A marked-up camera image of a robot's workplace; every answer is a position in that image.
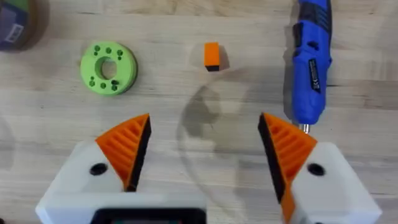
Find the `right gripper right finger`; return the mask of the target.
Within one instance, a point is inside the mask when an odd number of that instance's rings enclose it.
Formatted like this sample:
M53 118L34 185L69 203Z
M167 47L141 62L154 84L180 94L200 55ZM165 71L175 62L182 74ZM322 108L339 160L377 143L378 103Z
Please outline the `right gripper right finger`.
M339 148L274 115L258 131L284 223L376 223L380 206Z

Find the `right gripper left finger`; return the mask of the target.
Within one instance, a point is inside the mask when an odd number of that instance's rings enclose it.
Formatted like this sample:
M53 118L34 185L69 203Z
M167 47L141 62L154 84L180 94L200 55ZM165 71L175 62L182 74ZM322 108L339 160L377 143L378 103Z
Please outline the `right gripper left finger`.
M151 132L147 113L111 128L94 140L79 142L47 193L136 191Z

